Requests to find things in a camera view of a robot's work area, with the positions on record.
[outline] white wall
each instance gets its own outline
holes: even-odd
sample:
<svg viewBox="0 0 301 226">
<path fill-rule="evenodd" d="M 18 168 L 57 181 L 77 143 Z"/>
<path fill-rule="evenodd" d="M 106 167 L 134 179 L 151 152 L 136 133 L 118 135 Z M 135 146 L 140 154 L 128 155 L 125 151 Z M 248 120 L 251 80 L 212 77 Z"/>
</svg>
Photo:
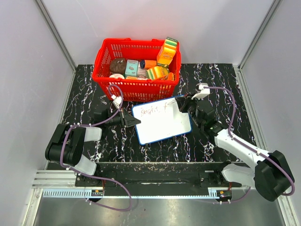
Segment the white wall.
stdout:
<svg viewBox="0 0 301 226">
<path fill-rule="evenodd" d="M 301 218 L 301 2 L 285 0 L 243 68 L 269 150 L 283 152 Z"/>
<path fill-rule="evenodd" d="M 34 1 L 0 3 L 0 224 L 21 220 L 72 71 Z"/>
<path fill-rule="evenodd" d="M 183 63 L 238 64 L 273 0 L 43 0 L 77 64 L 105 38 L 178 39 Z"/>
</svg>

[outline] gray floor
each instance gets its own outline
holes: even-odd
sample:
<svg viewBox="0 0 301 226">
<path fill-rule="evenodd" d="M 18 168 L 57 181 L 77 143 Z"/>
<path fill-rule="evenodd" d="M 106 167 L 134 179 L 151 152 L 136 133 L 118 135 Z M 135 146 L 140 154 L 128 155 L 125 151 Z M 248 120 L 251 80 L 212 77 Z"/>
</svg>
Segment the gray floor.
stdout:
<svg viewBox="0 0 301 226">
<path fill-rule="evenodd" d="M 235 191 L 234 198 L 242 195 Z M 102 200 L 126 208 L 128 200 Z M 42 198 L 35 226 L 283 226 L 278 202 L 256 191 L 241 202 L 218 205 L 199 200 L 134 200 L 130 212 L 117 212 L 84 200 Z"/>
</svg>

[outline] red basket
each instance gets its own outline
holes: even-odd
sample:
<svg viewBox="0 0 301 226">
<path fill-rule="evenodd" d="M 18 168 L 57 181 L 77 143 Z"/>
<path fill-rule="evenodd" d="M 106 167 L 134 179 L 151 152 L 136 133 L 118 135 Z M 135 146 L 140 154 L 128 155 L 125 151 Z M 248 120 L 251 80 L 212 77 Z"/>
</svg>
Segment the red basket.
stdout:
<svg viewBox="0 0 301 226">
<path fill-rule="evenodd" d="M 109 99 L 108 86 L 118 85 L 123 92 L 126 101 L 154 101 L 171 97 L 175 86 L 179 83 L 181 68 L 180 44 L 176 54 L 169 65 L 169 71 L 174 73 L 174 81 L 130 80 L 109 78 L 110 63 L 113 59 L 124 57 L 132 60 L 156 60 L 157 54 L 164 40 L 153 39 L 151 41 L 131 39 L 105 39 L 99 50 L 92 78 L 99 84 Z M 112 94 L 119 96 L 117 88 L 110 88 Z"/>
</svg>

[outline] blue-edged whiteboard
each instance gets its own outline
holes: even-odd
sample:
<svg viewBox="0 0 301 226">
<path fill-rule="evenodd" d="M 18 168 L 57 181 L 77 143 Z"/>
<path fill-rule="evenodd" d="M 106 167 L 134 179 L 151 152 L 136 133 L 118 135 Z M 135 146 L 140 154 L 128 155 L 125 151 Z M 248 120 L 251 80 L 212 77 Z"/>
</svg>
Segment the blue-edged whiteboard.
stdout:
<svg viewBox="0 0 301 226">
<path fill-rule="evenodd" d="M 190 133 L 192 130 L 188 113 L 179 111 L 174 97 L 135 105 L 132 112 L 135 118 L 141 120 L 136 125 L 141 145 Z"/>
</svg>

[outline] marble surface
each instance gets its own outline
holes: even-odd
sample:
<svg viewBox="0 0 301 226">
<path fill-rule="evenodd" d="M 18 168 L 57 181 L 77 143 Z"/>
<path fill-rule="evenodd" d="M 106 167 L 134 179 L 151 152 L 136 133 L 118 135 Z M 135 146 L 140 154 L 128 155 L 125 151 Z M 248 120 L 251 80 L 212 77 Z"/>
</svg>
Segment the marble surface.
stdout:
<svg viewBox="0 0 301 226">
<path fill-rule="evenodd" d="M 63 117 L 63 123 L 87 124 L 94 111 L 106 108 L 114 109 L 101 88 L 92 80 L 93 65 L 79 65 Z M 239 90 L 239 85 L 231 64 L 182 64 L 181 77 L 174 95 L 193 91 L 200 82 L 209 86 L 228 88 L 234 95 L 237 105 L 232 130 L 246 141 L 255 144 L 246 108 Z M 212 106 L 216 108 L 217 119 L 229 124 L 232 114 L 232 102 L 229 95 L 221 90 L 211 91 L 209 95 Z M 130 113 L 132 106 L 141 102 L 124 102 Z M 87 142 L 84 155 L 96 162 L 218 162 L 240 161 L 229 152 L 202 142 L 198 129 L 193 125 L 192 132 L 181 135 L 175 141 L 167 139 L 150 144 L 139 145 L 135 127 L 121 128 L 113 126 L 108 129 L 105 139 Z"/>
</svg>

